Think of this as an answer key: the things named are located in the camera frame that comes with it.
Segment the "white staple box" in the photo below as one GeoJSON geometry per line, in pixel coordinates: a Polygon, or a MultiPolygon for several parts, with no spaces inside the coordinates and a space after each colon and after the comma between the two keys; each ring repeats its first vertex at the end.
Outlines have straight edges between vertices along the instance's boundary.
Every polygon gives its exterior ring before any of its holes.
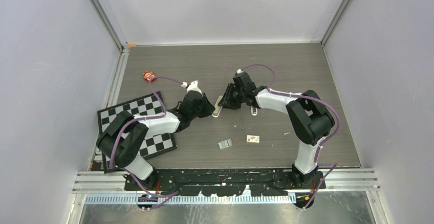
{"type": "Polygon", "coordinates": [[[254,135],[247,135],[246,136],[246,142],[247,143],[259,144],[260,143],[260,137],[259,136],[254,136],[254,135]]]}

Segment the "staple tray with staples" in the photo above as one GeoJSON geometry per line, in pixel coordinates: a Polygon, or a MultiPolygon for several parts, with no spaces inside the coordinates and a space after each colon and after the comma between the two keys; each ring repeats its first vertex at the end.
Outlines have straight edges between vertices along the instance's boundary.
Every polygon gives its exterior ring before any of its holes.
{"type": "Polygon", "coordinates": [[[219,147],[220,150],[229,148],[232,145],[233,145],[233,143],[232,143],[231,139],[226,139],[226,140],[218,142],[218,147],[219,147]]]}

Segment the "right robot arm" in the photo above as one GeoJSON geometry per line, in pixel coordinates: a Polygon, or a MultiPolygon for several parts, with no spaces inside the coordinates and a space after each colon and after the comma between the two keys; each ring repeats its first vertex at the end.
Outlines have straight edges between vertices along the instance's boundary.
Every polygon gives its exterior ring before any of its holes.
{"type": "Polygon", "coordinates": [[[233,76],[218,106],[239,109],[247,104],[255,109],[271,109],[289,116],[294,132],[300,140],[297,158],[292,165],[292,182],[306,188],[318,170],[322,143],[335,125],[330,110],[316,92],[286,93],[266,86],[256,86],[249,74],[240,71],[233,76]]]}

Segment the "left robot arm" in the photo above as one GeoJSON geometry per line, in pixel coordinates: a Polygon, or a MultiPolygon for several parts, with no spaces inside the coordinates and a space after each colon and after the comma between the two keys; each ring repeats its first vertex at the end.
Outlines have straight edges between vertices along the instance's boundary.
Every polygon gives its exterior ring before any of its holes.
{"type": "Polygon", "coordinates": [[[118,114],[97,139],[96,146],[109,156],[111,167],[132,173],[144,190],[156,186],[154,167],[140,155],[147,137],[177,133],[186,129],[195,118],[211,116],[215,107],[205,93],[188,91],[177,106],[153,116],[133,116],[127,111],[118,114]]]}

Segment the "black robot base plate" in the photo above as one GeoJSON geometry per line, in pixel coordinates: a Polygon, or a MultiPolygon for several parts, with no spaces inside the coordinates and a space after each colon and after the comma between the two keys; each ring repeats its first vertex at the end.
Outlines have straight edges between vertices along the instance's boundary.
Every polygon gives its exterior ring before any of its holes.
{"type": "Polygon", "coordinates": [[[304,178],[290,169],[157,169],[141,183],[148,191],[179,196],[284,196],[290,190],[312,193],[323,178],[317,171],[304,178]]]}

